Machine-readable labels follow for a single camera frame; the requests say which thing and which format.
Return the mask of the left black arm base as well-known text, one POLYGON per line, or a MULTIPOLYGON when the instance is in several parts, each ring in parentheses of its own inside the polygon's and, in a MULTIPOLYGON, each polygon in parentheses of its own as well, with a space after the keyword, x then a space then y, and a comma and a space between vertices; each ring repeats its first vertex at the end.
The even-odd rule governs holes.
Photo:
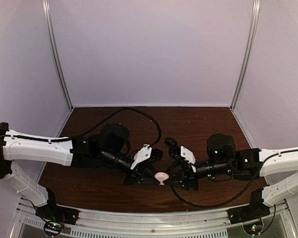
POLYGON ((59 206, 56 204, 55 194, 47 189, 47 204, 36 207, 36 215, 47 220, 57 221, 62 224, 75 225, 79 211, 74 208, 59 206))

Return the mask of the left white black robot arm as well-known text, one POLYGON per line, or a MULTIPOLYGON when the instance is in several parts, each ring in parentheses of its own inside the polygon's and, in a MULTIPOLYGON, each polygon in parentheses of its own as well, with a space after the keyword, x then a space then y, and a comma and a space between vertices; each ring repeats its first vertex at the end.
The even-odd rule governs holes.
POLYGON ((126 175, 124 184, 163 185, 169 178, 157 172, 153 164, 160 161, 163 152, 145 144, 134 155, 123 152, 130 149, 130 132, 121 124, 106 124, 101 131, 89 137, 40 137, 19 133, 0 124, 0 179, 10 185, 32 204, 41 208, 50 220, 61 216, 54 193, 40 186, 28 176, 17 160, 40 161, 73 168, 108 167, 126 175))

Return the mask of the round white case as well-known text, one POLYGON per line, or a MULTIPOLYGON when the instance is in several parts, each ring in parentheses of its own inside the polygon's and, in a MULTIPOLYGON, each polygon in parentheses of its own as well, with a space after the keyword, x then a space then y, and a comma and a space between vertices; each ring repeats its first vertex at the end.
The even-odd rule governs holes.
POLYGON ((159 182, 159 185, 165 185, 165 181, 169 179, 169 175, 165 172, 158 172, 154 175, 154 178, 159 182))

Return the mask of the black earbud charging case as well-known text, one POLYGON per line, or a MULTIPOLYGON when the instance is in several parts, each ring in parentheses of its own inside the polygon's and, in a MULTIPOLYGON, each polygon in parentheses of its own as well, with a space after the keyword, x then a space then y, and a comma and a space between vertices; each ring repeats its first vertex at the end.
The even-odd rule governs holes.
POLYGON ((171 137, 166 137, 164 140, 165 144, 169 147, 177 146, 177 141, 171 137))

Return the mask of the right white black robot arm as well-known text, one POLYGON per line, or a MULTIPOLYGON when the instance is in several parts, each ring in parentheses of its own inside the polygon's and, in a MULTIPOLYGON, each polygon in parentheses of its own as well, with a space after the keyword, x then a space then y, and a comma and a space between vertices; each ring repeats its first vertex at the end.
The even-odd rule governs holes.
POLYGON ((173 138, 167 137, 165 143, 169 147, 168 153, 173 163, 160 183, 170 186, 173 194, 189 206, 210 209, 227 205, 244 194, 256 179, 283 172, 293 172, 293 175, 253 192, 256 200, 245 207, 245 215, 249 219, 255 219, 263 212, 264 207, 271 207, 298 194, 298 147, 275 150, 251 148, 237 151, 232 136, 218 133, 207 139, 208 159, 197 162, 193 152, 185 146, 178 146, 173 138), (212 179, 217 175, 228 175, 232 179, 248 183, 234 197, 214 205, 194 204, 181 197, 175 190, 177 187, 198 190, 200 179, 212 179))

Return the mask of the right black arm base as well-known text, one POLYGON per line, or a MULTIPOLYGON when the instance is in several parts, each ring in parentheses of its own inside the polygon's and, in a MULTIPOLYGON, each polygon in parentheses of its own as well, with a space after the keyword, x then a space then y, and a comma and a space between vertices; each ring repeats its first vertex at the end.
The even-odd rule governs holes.
POLYGON ((227 210, 231 224, 244 223, 270 215, 270 207, 264 204, 264 199, 262 198, 263 190, 264 188, 259 188, 253 191, 248 205, 227 210))

